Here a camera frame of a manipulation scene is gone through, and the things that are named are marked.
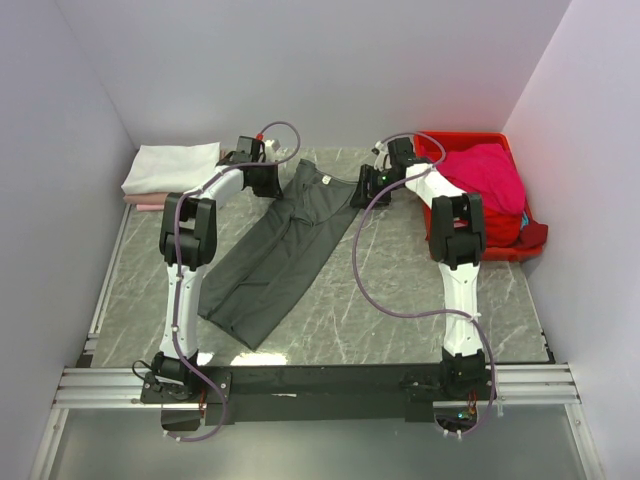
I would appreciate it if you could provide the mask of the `dark grey t-shirt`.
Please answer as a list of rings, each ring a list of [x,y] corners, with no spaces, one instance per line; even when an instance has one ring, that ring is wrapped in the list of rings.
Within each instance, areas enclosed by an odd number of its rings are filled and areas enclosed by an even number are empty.
[[[356,183],[298,163],[282,197],[205,276],[198,315],[257,349],[312,285],[354,221]]]

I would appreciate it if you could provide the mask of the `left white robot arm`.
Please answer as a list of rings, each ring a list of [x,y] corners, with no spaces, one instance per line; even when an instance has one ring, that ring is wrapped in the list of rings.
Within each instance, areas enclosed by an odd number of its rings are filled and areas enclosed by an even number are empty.
[[[167,267],[168,301],[162,341],[144,380],[144,393],[161,392],[186,402],[206,392],[197,369],[197,310],[207,265],[217,250],[217,213],[249,188],[258,197],[280,198],[277,153],[280,142],[241,136],[221,158],[213,177],[165,200],[160,253]]]

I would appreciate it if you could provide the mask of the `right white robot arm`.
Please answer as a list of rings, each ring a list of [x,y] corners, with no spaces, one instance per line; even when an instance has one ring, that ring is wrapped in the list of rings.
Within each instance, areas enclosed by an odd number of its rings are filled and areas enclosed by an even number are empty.
[[[493,356],[479,326],[477,283],[486,232],[481,196],[467,193],[447,180],[439,168],[446,150],[424,135],[440,157],[418,157],[412,140],[394,136],[375,144],[376,160],[360,169],[351,205],[369,215],[376,206],[390,203],[391,193],[406,188],[429,207],[428,245],[439,268],[444,288],[444,308],[431,316],[445,317],[439,387],[452,399],[475,393],[491,380]]]

